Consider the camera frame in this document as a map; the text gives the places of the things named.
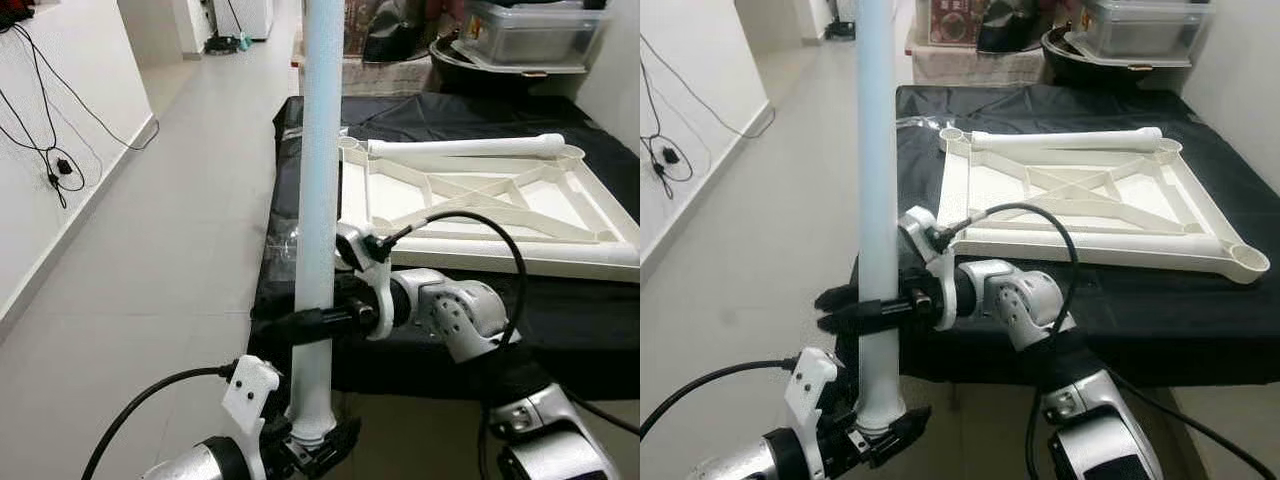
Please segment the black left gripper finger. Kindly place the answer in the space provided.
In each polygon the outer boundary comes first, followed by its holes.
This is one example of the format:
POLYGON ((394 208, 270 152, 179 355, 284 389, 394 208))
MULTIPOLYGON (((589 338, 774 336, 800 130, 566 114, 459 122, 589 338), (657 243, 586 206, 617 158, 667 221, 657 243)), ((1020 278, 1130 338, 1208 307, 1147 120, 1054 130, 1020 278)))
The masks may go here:
POLYGON ((922 406, 906 411, 890 424, 888 431, 884 434, 884 462, 902 453, 923 436, 932 413, 931 406, 922 406))
POLYGON ((340 465, 353 452, 362 425, 361 419, 347 419, 324 436, 323 466, 340 465))

